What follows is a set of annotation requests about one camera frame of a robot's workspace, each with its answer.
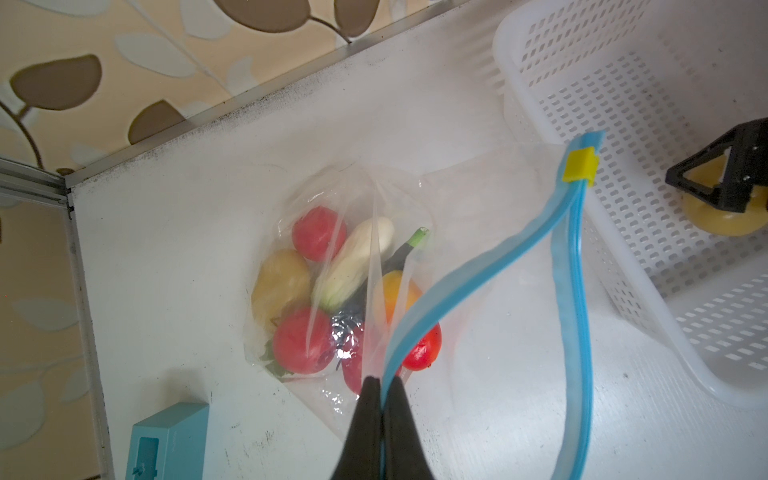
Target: teal box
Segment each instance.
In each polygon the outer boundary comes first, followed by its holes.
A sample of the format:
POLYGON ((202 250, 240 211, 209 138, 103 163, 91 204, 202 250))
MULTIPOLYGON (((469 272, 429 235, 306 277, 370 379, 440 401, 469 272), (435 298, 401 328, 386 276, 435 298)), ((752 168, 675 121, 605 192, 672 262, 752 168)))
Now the teal box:
POLYGON ((134 425, 125 480, 203 478, 208 405, 179 402, 134 425))

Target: blue zipper seal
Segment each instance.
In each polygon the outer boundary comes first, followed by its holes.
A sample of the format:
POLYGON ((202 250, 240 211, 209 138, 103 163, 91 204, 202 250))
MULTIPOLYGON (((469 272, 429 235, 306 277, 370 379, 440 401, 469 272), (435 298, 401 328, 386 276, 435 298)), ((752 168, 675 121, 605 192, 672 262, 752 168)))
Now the blue zipper seal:
POLYGON ((406 312, 387 346, 382 406, 397 369, 416 343, 461 301, 552 232, 552 269, 565 357, 566 413, 563 444, 551 478, 581 478, 589 448, 593 402, 588 311, 581 267, 581 213, 589 180, 566 183, 562 178, 571 152, 589 147, 597 152, 603 139, 602 131, 576 137, 565 151, 554 193, 539 216, 522 232, 441 278, 406 312))

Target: leaf patterned wallpaper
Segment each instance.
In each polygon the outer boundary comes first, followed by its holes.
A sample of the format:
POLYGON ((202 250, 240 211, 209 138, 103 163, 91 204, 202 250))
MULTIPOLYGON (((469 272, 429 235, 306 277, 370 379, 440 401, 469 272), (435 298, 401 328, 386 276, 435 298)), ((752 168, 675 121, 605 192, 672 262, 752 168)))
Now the leaf patterned wallpaper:
POLYGON ((0 156, 69 174, 435 0, 1 0, 0 156))
POLYGON ((99 478, 66 215, 0 196, 4 480, 99 478))

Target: white eggplant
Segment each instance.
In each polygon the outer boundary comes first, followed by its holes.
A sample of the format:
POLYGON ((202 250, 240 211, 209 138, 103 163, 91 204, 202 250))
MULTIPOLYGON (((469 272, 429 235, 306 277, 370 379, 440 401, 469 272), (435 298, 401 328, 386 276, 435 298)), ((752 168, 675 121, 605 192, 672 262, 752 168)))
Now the white eggplant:
MULTIPOLYGON (((376 223, 379 230, 379 252, 383 253, 392 245, 395 226, 386 217, 379 217, 376 223)), ((347 237, 328 268, 317 278, 312 300, 318 302, 319 307, 326 312, 338 310, 368 277, 372 225, 373 219, 358 225, 347 237)))

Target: brown leaf pattern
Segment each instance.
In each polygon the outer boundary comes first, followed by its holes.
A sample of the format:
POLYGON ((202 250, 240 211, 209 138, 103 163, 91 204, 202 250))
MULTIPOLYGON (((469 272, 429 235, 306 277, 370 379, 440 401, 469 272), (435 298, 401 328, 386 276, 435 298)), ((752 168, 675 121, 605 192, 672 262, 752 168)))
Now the brown leaf pattern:
POLYGON ((89 99, 101 83, 96 55, 31 65, 11 77, 11 88, 29 107, 67 110, 89 99))
POLYGON ((366 32, 379 9, 379 0, 334 0, 333 14, 339 30, 347 37, 366 32))
POLYGON ((253 30, 283 33, 310 19, 307 0, 214 0, 228 17, 253 30))
POLYGON ((184 117, 167 101, 160 100, 142 110, 128 128, 128 141, 137 144, 157 132, 184 121, 184 117))

